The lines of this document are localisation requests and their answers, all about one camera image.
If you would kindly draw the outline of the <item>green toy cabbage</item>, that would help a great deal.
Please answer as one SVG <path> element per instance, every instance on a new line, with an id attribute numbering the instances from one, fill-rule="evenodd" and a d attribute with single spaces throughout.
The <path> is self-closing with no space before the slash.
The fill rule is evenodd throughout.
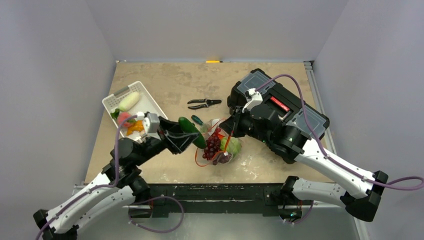
<path id="1" fill-rule="evenodd" d="M 227 143 L 227 141 L 228 141 L 227 137 L 223 137 L 221 139 L 221 142 L 220 142 L 220 150 L 221 151 L 224 151 L 224 152 L 226 151 L 229 154 L 232 154 L 234 156 L 241 152 L 241 150 L 242 150 L 242 141 L 241 140 L 239 140 L 238 138 L 235 138 L 235 137 L 231 137 L 230 140 L 229 140 L 229 143 Z"/>

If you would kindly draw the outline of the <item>purple toy grapes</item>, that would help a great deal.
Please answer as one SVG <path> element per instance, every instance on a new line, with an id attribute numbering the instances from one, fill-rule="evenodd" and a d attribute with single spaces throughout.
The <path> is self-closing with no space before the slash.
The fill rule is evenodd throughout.
<path id="1" fill-rule="evenodd" d="M 216 128 L 211 136 L 209 136 L 206 141 L 206 148 L 203 149 L 202 158 L 208 163 L 213 164 L 214 166 L 218 164 L 226 164 L 232 158 L 232 154 L 224 152 L 220 149 L 221 139 L 218 138 L 217 134 L 223 134 L 222 130 L 218 127 Z"/>

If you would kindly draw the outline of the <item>green toy cucumber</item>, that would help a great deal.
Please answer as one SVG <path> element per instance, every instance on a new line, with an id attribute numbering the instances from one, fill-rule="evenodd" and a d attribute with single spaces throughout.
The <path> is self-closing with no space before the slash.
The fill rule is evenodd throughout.
<path id="1" fill-rule="evenodd" d="M 193 140 L 192 143 L 197 148 L 205 149 L 207 147 L 205 138 L 188 118 L 184 116 L 179 117 L 178 124 L 184 133 L 194 134 L 195 139 Z"/>

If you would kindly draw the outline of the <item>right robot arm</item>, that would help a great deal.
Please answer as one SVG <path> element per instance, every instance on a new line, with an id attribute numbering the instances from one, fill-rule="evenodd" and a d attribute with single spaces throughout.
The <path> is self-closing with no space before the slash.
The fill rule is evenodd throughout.
<path id="1" fill-rule="evenodd" d="M 359 220 L 374 220 L 385 189 L 382 185 L 388 181 L 386 173 L 370 172 L 332 152 L 324 153 L 319 139 L 282 121 L 277 112 L 264 104 L 245 112 L 237 106 L 219 126 L 234 138 L 257 139 L 287 164 L 304 164 L 331 180 L 325 183 L 289 176 L 278 194 L 284 202 L 319 201 L 342 207 Z"/>

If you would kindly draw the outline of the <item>toy peach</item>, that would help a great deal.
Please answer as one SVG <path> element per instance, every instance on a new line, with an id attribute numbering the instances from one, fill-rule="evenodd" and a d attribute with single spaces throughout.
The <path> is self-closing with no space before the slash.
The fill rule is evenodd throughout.
<path id="1" fill-rule="evenodd" d="M 128 112 L 121 112 L 116 119 L 116 123 L 122 128 L 130 128 L 134 125 L 134 119 L 129 119 L 131 116 Z"/>

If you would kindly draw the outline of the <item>clear zip top bag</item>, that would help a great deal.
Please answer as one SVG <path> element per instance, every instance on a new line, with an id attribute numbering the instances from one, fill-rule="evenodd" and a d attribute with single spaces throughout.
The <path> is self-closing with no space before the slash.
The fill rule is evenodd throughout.
<path id="1" fill-rule="evenodd" d="M 199 127 L 206 143 L 206 148 L 195 151 L 194 161 L 199 167 L 228 164 L 241 155 L 243 142 L 220 127 L 224 121 L 215 118 Z"/>

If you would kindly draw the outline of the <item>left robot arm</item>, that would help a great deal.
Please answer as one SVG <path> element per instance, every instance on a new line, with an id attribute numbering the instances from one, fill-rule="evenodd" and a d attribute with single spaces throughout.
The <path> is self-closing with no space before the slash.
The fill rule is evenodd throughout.
<path id="1" fill-rule="evenodd" d="M 115 135 L 111 161 L 82 190 L 50 210 L 40 209 L 33 214 L 39 228 L 36 239 L 75 240 L 83 228 L 82 221 L 125 204 L 142 205 L 164 199 L 153 197 L 139 166 L 164 150 L 174 155 L 183 153 L 190 145 L 200 146 L 205 140 L 199 130 L 185 117 L 177 122 L 155 113 L 138 112 L 126 117 L 119 125 L 142 121 L 147 137 L 142 142 Z"/>

